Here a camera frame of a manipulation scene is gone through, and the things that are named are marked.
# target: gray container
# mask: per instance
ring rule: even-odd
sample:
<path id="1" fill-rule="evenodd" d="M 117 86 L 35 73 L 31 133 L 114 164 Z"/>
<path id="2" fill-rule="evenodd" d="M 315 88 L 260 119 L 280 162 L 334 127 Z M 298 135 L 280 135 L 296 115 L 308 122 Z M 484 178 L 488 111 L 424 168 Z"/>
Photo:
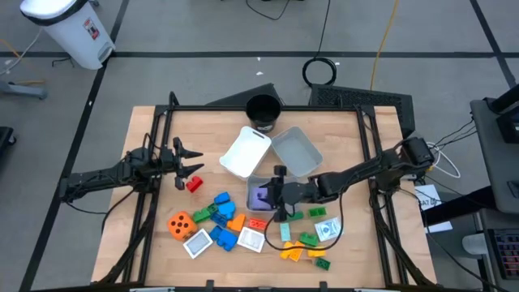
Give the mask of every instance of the gray container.
<path id="1" fill-rule="evenodd" d="M 249 176 L 247 179 L 247 208 L 251 210 L 252 212 L 272 212 L 275 210 L 272 210 L 270 208 L 254 208 L 251 205 L 252 196 L 254 193 L 252 190 L 254 190 L 257 187 L 263 186 L 265 183 L 270 182 L 270 178 L 262 178 L 255 176 L 254 174 Z M 285 177 L 285 183 L 295 183 L 297 182 L 297 179 L 294 177 Z"/>
<path id="2" fill-rule="evenodd" d="M 289 172 L 298 178 L 323 163 L 323 156 L 299 127 L 291 127 L 272 138 L 272 147 Z"/>

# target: toy piece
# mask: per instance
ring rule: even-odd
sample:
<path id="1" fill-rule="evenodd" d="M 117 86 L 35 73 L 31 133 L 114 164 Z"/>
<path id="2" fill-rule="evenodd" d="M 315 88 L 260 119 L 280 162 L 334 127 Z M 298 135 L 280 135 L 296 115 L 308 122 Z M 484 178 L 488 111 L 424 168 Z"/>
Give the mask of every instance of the toy piece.
<path id="1" fill-rule="evenodd" d="M 339 223 L 339 218 L 335 217 L 316 223 L 315 231 L 317 231 L 319 240 L 322 242 L 339 236 L 339 232 L 341 231 L 341 223 Z"/>
<path id="2" fill-rule="evenodd" d="M 223 204 L 223 203 L 227 203 L 230 201 L 230 196 L 229 196 L 229 193 L 226 191 L 226 192 L 222 192 L 220 195 L 217 195 L 215 198 L 214 198 L 214 204 Z"/>
<path id="3" fill-rule="evenodd" d="M 220 236 L 218 236 L 217 244 L 223 247 L 226 251 L 230 251 L 236 245 L 238 236 L 230 233 L 227 230 L 221 230 Z"/>
<path id="4" fill-rule="evenodd" d="M 287 248 L 287 247 L 293 247 L 294 245 L 291 243 L 291 242 L 286 242 L 285 245 L 283 246 L 283 248 Z M 282 251 L 279 256 L 283 259 L 283 260 L 286 260 L 289 258 L 290 254 L 292 253 L 292 251 L 294 250 L 288 250 L 288 251 Z"/>
<path id="5" fill-rule="evenodd" d="M 227 227 L 227 218 L 219 213 L 213 213 L 211 215 L 211 220 L 223 228 Z"/>
<path id="6" fill-rule="evenodd" d="M 239 214 L 234 220 L 227 221 L 227 228 L 234 231 L 242 231 L 243 224 L 245 224 L 245 214 Z"/>
<path id="7" fill-rule="evenodd" d="M 212 203 L 212 204 L 210 204 L 210 205 L 208 206 L 208 211 L 209 211 L 209 212 L 211 213 L 211 215 L 212 215 L 213 213 L 218 212 L 218 207 L 217 207 L 214 203 Z"/>
<path id="8" fill-rule="evenodd" d="M 325 269 L 327 271 L 330 269 L 330 262 L 323 258 L 318 258 L 317 261 L 315 262 L 315 265 L 318 266 L 319 268 Z"/>
<path id="9" fill-rule="evenodd" d="M 267 188 L 266 187 L 255 187 L 251 191 L 249 196 L 249 208 L 254 211 L 272 211 L 270 204 L 262 201 L 261 199 L 267 199 Z"/>
<path id="10" fill-rule="evenodd" d="M 285 222 L 292 222 L 292 221 L 300 220 L 303 217 L 304 217 L 304 214 L 302 213 L 302 211 L 299 211 L 299 212 L 296 212 L 292 217 L 287 216 Z"/>
<path id="11" fill-rule="evenodd" d="M 238 245 L 256 252 L 261 252 L 264 242 L 265 237 L 262 233 L 247 227 L 243 227 L 242 233 L 240 233 L 240 237 L 238 238 Z"/>
<path id="12" fill-rule="evenodd" d="M 188 240 L 190 236 L 195 234 L 198 230 L 198 226 L 184 211 L 174 214 L 168 220 L 168 229 L 173 238 L 179 241 Z"/>
<path id="13" fill-rule="evenodd" d="M 194 176 L 190 182 L 187 182 L 186 187 L 190 192 L 195 192 L 197 188 L 199 188 L 204 181 L 202 178 Z"/>
<path id="14" fill-rule="evenodd" d="M 288 223 L 280 223 L 281 241 L 290 241 L 290 226 Z"/>
<path id="15" fill-rule="evenodd" d="M 199 223 L 199 222 L 202 222 L 202 221 L 206 221 L 210 217 L 211 217 L 211 213 L 208 211 L 208 209 L 207 208 L 202 208 L 202 210 L 196 211 L 193 214 L 193 221 L 195 223 Z"/>
<path id="16" fill-rule="evenodd" d="M 305 245 L 300 243 L 300 242 L 295 242 L 294 244 L 296 247 L 304 247 Z M 291 250 L 292 252 L 290 252 L 290 255 L 289 255 L 289 258 L 291 260 L 293 260 L 294 262 L 297 262 L 299 260 L 299 257 L 301 256 L 301 253 L 302 253 L 302 248 L 294 248 L 293 250 Z"/>
<path id="17" fill-rule="evenodd" d="M 236 205 L 234 202 L 227 202 L 218 205 L 218 212 L 225 216 L 227 220 L 233 219 L 234 211 L 236 211 Z"/>
<path id="18" fill-rule="evenodd" d="M 310 256 L 310 257 L 326 256 L 326 251 L 311 251 L 311 250 L 308 250 L 308 256 Z"/>
<path id="19" fill-rule="evenodd" d="M 306 232 L 301 233 L 301 236 L 299 236 L 299 241 L 311 247 L 317 247 L 317 243 L 319 243 L 319 239 L 317 239 L 316 234 L 308 234 Z"/>
<path id="20" fill-rule="evenodd" d="M 315 217 L 321 217 L 326 215 L 326 208 L 325 207 L 319 207 L 319 208 L 311 208 L 308 210 L 308 216 L 315 218 Z"/>
<path id="21" fill-rule="evenodd" d="M 199 256 L 202 251 L 205 251 L 205 249 L 211 244 L 212 240 L 209 237 L 209 234 L 205 230 L 201 229 L 184 243 L 184 248 L 189 256 L 194 259 Z"/>
<path id="22" fill-rule="evenodd" d="M 261 220 L 258 218 L 249 219 L 249 227 L 257 229 L 257 230 L 265 230 L 267 226 L 267 222 L 265 220 Z"/>
<path id="23" fill-rule="evenodd" d="M 218 238 L 220 237 L 220 233 L 223 229 L 216 225 L 214 226 L 214 228 L 211 230 L 211 232 L 209 232 L 209 237 L 212 239 L 212 240 L 218 240 Z"/>

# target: wheel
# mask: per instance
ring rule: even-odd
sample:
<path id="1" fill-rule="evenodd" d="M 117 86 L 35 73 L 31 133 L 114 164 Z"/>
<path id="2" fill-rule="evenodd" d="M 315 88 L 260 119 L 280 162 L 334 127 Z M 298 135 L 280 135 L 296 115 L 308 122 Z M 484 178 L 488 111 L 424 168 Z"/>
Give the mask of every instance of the wheel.
<path id="1" fill-rule="evenodd" d="M 7 143 L 9 145 L 14 145 L 16 144 L 16 137 L 14 137 L 13 135 L 11 135 L 11 137 L 9 138 L 9 140 L 7 141 Z"/>

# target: black cup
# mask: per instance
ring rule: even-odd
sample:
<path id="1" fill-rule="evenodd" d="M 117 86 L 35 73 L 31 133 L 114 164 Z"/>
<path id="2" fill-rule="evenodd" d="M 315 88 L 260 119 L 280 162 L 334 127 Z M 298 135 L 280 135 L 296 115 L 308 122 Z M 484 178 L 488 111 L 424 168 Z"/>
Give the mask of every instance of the black cup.
<path id="1" fill-rule="evenodd" d="M 262 94 L 252 97 L 247 102 L 245 111 L 254 129 L 261 133 L 269 133 L 281 114 L 281 103 L 275 97 Z"/>

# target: gray floor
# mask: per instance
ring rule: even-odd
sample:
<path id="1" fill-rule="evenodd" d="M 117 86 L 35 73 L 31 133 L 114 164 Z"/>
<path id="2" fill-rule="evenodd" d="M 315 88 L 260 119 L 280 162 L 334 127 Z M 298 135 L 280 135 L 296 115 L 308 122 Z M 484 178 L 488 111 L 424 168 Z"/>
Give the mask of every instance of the gray floor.
<path id="1" fill-rule="evenodd" d="M 276 15 L 284 2 L 252 1 Z M 102 1 L 97 13 L 108 31 L 114 26 L 122 0 Z M 478 0 L 504 52 L 519 51 L 517 1 Z M 0 3 L 0 37 L 23 50 L 37 27 L 18 10 L 19 1 Z M 392 2 L 332 0 L 323 51 L 376 51 L 392 9 Z M 248 10 L 243 0 L 130 0 L 119 31 L 118 51 L 312 51 L 317 49 L 326 10 L 325 1 L 293 1 L 277 22 Z M 61 52 L 42 34 L 32 51 Z M 491 47 L 468 0 L 401 0 L 385 51 L 491 52 Z M 0 290 L 17 290 L 34 248 L 50 199 L 65 163 L 79 117 L 96 75 L 69 62 L 51 67 L 52 58 L 26 58 L 5 81 L 45 77 L 49 98 L 0 96 L 0 125 L 14 127 L 19 142 L 0 163 Z M 290 105 L 308 102 L 309 88 L 301 78 L 307 58 L 112 58 L 97 101 L 93 105 L 74 171 L 111 166 L 121 149 L 136 105 L 166 103 L 170 90 L 181 104 L 210 101 L 273 83 Z M 369 88 L 372 58 L 333 58 L 336 85 Z M 0 58 L 3 64 L 6 58 Z M 506 60 L 519 75 L 519 60 Z M 328 68 L 312 65 L 309 75 L 325 81 Z M 469 101 L 496 97 L 508 85 L 496 58 L 382 58 L 375 90 L 410 94 L 414 101 L 417 134 L 429 141 L 470 120 Z M 461 179 L 442 173 L 432 176 L 461 192 L 488 184 L 477 137 L 449 145 Z M 77 201 L 81 208 L 105 211 L 109 192 Z M 449 240 L 474 226 L 471 218 L 455 222 L 454 231 L 438 234 L 447 248 L 477 271 L 475 260 L 464 256 L 459 242 Z M 33 289 L 86 285 L 100 240 L 101 218 L 60 208 L 49 246 Z M 464 274 L 431 244 L 439 283 L 473 289 L 481 285 Z"/>

